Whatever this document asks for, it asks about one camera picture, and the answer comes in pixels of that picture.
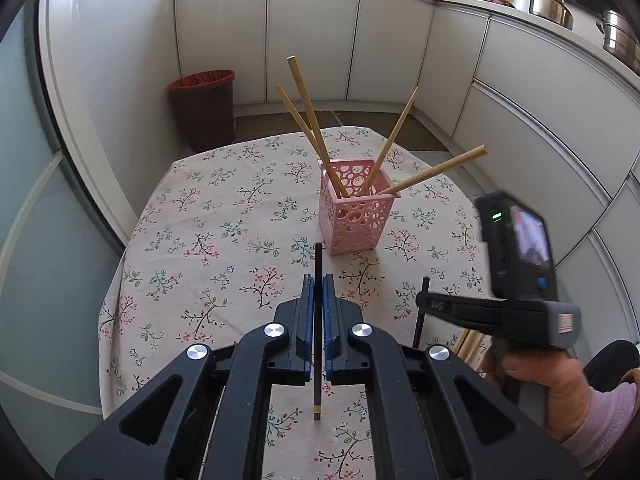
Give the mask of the pink sleeve forearm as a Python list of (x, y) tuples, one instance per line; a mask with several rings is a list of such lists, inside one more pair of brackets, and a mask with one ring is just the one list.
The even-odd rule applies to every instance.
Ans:
[(587, 416), (574, 434), (562, 442), (584, 469), (596, 466), (612, 451), (636, 414), (638, 387), (624, 382), (610, 392), (589, 388)]

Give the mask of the person's right hand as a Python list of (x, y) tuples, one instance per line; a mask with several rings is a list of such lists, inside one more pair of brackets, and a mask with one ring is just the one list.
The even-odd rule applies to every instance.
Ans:
[(533, 382), (547, 389), (544, 430), (563, 442), (584, 423), (590, 410), (591, 389), (578, 360), (565, 350), (514, 350), (498, 359), (490, 349), (480, 368), (491, 385), (499, 387), (497, 370), (520, 382)]

